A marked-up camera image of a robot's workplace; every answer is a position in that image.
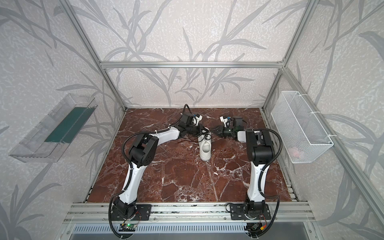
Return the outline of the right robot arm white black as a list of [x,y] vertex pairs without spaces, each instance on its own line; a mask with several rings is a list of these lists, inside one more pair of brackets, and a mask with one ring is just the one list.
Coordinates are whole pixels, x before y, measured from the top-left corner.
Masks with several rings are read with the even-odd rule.
[[271,129],[259,128],[237,131],[234,128],[218,126],[213,133],[221,138],[234,138],[246,143],[248,161],[251,163],[251,180],[246,200],[242,204],[229,204],[228,212],[232,220],[270,220],[273,222],[277,215],[279,202],[271,215],[266,199],[279,200],[279,196],[265,194],[266,176],[270,165],[282,151],[283,141],[280,135]]

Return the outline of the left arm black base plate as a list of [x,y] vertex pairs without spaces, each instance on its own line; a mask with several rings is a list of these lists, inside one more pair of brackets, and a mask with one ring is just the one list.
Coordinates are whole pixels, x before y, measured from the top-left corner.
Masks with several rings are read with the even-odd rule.
[[134,212],[131,216],[124,216],[119,210],[112,205],[111,221],[148,221],[151,215],[152,205],[139,204],[135,205]]

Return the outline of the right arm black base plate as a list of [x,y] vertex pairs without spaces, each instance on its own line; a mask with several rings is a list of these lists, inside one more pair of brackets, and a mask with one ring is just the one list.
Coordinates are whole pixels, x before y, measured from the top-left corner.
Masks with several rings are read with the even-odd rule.
[[271,211],[269,209],[268,204],[265,204],[262,210],[251,211],[248,210],[246,213],[246,206],[244,203],[234,204],[228,203],[226,204],[226,211],[230,213],[231,220],[271,220]]

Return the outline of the black shoelace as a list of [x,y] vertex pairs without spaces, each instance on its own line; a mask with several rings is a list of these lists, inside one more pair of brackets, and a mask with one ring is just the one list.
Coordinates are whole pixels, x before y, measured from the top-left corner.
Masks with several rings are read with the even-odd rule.
[[211,132],[202,133],[195,136],[187,136],[185,138],[181,138],[178,143],[182,142],[190,142],[190,143],[202,143],[203,141],[211,141],[212,134]]

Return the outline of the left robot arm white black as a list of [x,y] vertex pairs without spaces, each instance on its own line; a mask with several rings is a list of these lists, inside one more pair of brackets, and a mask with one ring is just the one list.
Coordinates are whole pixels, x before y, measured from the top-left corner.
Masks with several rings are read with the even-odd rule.
[[122,190],[113,194],[108,209],[108,219],[113,214],[123,220],[135,217],[138,190],[144,172],[155,158],[157,147],[161,144],[181,139],[184,136],[199,137],[209,131],[201,124],[203,116],[193,114],[185,105],[181,116],[173,124],[159,131],[138,132],[129,136],[122,145],[122,155],[129,164],[129,170]]

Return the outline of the white sneaker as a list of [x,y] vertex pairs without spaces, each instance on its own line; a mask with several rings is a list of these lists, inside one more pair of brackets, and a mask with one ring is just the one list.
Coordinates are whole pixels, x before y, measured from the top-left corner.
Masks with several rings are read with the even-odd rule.
[[212,155],[212,134],[210,130],[202,130],[198,137],[200,158],[202,161],[209,161]]

